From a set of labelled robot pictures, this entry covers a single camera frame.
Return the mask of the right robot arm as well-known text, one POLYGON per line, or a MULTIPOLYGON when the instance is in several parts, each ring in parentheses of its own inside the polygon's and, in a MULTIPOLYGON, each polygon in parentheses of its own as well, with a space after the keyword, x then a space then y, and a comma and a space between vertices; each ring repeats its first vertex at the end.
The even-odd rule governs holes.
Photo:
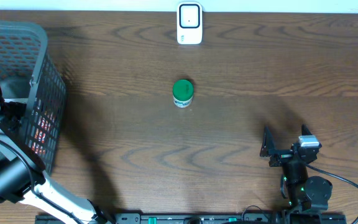
POLYGON ((321 212, 328 209, 332 183, 320 176, 309 176, 307 165, 317 160, 322 147, 309 129, 301 126, 301 136, 289 149, 277 149, 272 133, 264 127, 261 157, 269 157, 270 167, 281 167, 280 193, 289 207, 273 212, 270 223, 322 223, 321 212))

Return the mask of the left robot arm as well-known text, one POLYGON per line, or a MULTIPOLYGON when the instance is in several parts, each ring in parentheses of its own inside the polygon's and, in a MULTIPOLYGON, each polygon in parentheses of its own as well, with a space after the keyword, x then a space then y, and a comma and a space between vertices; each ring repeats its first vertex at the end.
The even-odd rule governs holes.
POLYGON ((26 105, 6 102, 0 86, 0 203, 37 207, 63 223, 115 223, 92 201, 77 197, 52 180, 41 158, 15 131, 26 105))

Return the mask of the orange Top candy bar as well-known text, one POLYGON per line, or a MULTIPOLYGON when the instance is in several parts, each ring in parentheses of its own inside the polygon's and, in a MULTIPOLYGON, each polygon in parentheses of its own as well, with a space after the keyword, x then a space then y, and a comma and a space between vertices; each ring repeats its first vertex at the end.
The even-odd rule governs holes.
POLYGON ((57 142, 57 116, 41 99, 36 101, 35 128, 31 131, 30 148, 39 156, 48 156, 57 142))

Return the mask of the green lidded jar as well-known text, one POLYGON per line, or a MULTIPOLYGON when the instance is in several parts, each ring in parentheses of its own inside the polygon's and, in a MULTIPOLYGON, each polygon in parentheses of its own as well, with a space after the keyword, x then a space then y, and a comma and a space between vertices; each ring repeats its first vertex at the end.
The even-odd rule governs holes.
POLYGON ((188 80, 178 80, 173 84, 173 103, 179 108, 186 108, 193 101, 194 87, 188 80))

